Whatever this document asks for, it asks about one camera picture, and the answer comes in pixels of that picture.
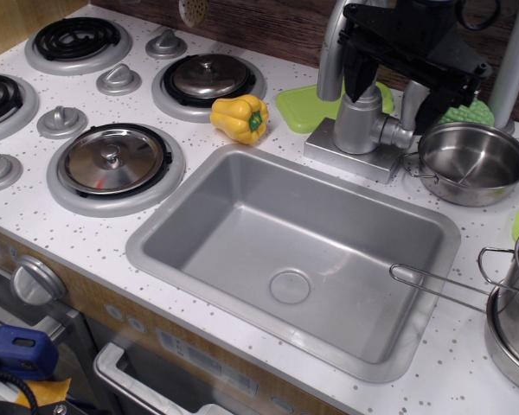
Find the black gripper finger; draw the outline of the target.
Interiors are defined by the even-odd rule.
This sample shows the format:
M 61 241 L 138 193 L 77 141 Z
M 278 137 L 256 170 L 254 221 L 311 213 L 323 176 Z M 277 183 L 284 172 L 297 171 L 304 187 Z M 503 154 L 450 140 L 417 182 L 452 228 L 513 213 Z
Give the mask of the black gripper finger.
M 345 92 L 356 102 L 372 86 L 378 64 L 355 43 L 348 41 L 344 47 L 343 75 Z
M 450 107 L 469 105 L 474 97 L 468 77 L 452 77 L 431 82 L 428 79 L 417 79 L 416 82 L 426 87 L 429 92 L 416 112 L 414 135 L 423 135 L 440 121 Z

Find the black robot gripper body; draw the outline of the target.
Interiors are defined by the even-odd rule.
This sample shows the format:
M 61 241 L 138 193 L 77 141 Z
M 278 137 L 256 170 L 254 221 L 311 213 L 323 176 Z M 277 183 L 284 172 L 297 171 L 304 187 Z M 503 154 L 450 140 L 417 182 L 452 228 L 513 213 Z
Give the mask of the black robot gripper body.
M 392 7 L 350 3 L 343 14 L 345 46 L 352 41 L 378 67 L 410 80 L 468 77 L 475 99 L 491 74 L 490 65 L 458 32 L 457 1 L 397 1 Z

